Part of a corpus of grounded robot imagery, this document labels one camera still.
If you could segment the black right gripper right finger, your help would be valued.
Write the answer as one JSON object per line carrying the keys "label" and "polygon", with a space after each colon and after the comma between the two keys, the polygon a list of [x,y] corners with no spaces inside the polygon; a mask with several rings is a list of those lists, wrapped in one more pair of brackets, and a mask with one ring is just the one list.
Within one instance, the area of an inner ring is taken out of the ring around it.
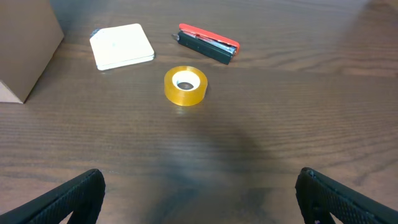
{"label": "black right gripper right finger", "polygon": [[305,224],[397,224],[397,211],[309,168],[298,175],[296,198]]}

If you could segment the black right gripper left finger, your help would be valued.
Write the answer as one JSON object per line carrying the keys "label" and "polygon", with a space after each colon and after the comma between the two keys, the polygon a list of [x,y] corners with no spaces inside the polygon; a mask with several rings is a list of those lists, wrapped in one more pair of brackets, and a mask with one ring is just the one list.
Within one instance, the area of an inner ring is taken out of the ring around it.
{"label": "black right gripper left finger", "polygon": [[88,170],[51,191],[1,215],[1,224],[95,224],[105,196],[105,181],[98,169]]}

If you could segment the yellow clear tape roll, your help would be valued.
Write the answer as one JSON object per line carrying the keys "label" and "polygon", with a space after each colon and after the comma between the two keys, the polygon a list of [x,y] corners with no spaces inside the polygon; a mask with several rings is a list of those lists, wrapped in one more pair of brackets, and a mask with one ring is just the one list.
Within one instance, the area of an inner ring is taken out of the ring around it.
{"label": "yellow clear tape roll", "polygon": [[164,77],[164,93],[168,100],[179,106],[199,104],[205,97],[208,79],[199,69],[178,66]]}

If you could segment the yellow sticky note pad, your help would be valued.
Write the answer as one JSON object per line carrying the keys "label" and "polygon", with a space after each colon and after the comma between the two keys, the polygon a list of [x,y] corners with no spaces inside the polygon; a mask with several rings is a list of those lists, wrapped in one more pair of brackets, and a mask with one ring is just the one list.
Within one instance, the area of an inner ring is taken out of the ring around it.
{"label": "yellow sticky note pad", "polygon": [[98,70],[109,70],[155,58],[155,52],[140,24],[95,30],[90,44]]}

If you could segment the red black stapler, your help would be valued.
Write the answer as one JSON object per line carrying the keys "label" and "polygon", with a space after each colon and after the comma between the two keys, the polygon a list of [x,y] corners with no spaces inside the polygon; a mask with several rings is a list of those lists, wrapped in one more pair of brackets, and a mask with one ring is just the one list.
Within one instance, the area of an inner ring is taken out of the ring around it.
{"label": "red black stapler", "polygon": [[188,24],[179,24],[179,29],[172,37],[180,45],[225,65],[239,53],[240,44],[235,40]]}

